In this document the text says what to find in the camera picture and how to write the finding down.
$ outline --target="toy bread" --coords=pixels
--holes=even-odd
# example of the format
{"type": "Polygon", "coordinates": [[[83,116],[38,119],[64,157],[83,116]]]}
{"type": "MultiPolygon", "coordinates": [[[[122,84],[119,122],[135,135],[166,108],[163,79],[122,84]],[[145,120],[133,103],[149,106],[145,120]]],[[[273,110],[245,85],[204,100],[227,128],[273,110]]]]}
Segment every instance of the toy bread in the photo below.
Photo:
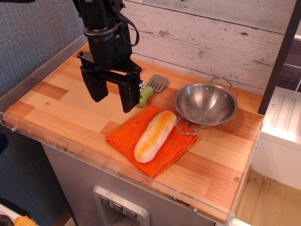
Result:
{"type": "Polygon", "coordinates": [[[170,111],[156,115],[135,147],[135,159],[141,163],[151,161],[166,141],[176,121],[176,115],[170,111]]]}

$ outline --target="button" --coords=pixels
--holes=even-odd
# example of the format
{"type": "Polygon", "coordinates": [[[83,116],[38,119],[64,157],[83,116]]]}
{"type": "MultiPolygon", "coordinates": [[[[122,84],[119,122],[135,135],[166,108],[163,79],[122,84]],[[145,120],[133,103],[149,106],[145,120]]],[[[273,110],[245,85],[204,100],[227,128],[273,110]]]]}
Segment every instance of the button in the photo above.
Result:
{"type": "Polygon", "coordinates": [[[114,206],[114,209],[119,211],[119,212],[123,212],[123,208],[122,206],[120,206],[119,204],[113,202],[113,206],[114,206]]]}
{"type": "Polygon", "coordinates": [[[128,210],[127,209],[127,215],[130,217],[130,218],[133,218],[133,219],[137,219],[137,214],[131,210],[128,210]]]}
{"type": "Polygon", "coordinates": [[[102,201],[103,204],[109,206],[110,205],[110,200],[108,200],[107,198],[103,197],[103,196],[99,196],[100,201],[102,201]]]}

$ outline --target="pan handle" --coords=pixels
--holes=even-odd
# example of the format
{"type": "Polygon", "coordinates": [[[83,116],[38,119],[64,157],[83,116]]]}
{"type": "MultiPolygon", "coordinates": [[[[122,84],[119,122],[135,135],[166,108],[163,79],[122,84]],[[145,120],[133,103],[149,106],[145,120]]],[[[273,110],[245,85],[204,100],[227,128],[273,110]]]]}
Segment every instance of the pan handle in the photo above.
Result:
{"type": "Polygon", "coordinates": [[[232,86],[233,86],[232,82],[230,82],[228,79],[226,79],[226,78],[224,78],[224,77],[216,77],[216,78],[213,78],[213,79],[211,79],[211,81],[210,81],[209,83],[211,83],[214,79],[225,79],[225,80],[230,84],[228,90],[230,90],[230,89],[232,88],[232,86]]]}
{"type": "Polygon", "coordinates": [[[181,121],[182,118],[183,118],[183,117],[180,116],[179,119],[178,119],[178,121],[177,121],[176,124],[175,124],[175,126],[178,128],[178,130],[179,130],[182,134],[185,134],[185,135],[197,135],[198,132],[201,130],[201,128],[204,128],[204,127],[205,127],[204,125],[201,125],[195,133],[183,132],[183,131],[181,130],[181,128],[178,126],[178,123],[181,121]]]}

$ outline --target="metal wok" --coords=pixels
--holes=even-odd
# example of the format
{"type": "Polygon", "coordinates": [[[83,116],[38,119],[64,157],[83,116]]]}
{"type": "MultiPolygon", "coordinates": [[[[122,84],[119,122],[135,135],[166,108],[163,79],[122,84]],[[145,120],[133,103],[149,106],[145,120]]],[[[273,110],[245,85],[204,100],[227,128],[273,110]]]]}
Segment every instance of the metal wok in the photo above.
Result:
{"type": "Polygon", "coordinates": [[[238,104],[234,95],[229,91],[232,83],[226,78],[213,78],[209,83],[194,83],[177,93],[174,105],[181,115],[176,127],[183,134],[196,135],[205,126],[216,126],[232,119],[237,112],[238,104]],[[230,87],[225,89],[212,84],[214,79],[225,79],[230,87]],[[183,132],[178,123],[185,118],[200,124],[195,133],[183,132]]]}

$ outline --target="green spatula handle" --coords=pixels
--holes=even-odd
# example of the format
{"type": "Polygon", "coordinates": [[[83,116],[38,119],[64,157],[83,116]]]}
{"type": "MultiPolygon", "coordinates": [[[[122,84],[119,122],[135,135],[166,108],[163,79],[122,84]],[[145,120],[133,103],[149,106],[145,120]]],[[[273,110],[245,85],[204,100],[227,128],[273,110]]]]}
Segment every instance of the green spatula handle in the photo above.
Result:
{"type": "Polygon", "coordinates": [[[140,93],[140,101],[137,107],[144,107],[148,98],[154,93],[154,89],[150,86],[146,86],[144,90],[140,93]]]}

